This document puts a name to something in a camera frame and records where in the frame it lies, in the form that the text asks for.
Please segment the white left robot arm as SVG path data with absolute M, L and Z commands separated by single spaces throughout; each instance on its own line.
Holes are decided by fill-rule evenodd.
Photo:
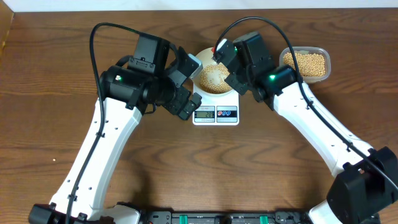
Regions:
M 29 223 L 139 223 L 140 212 L 126 203 L 104 207 L 109 181 L 123 148 L 148 105 L 162 106 L 188 120 L 201 96 L 183 87 L 202 62 L 182 49 L 167 56 L 128 55 L 102 74 L 95 73 L 98 100 L 85 140 L 67 178 L 49 204 L 35 204 Z

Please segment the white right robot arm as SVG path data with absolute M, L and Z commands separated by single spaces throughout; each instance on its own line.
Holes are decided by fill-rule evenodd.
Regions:
M 374 149 L 339 122 L 290 65 L 277 67 L 258 32 L 216 45 L 228 85 L 248 90 L 290 122 L 321 155 L 334 181 L 326 199 L 308 212 L 312 223 L 373 223 L 397 202 L 397 156 Z

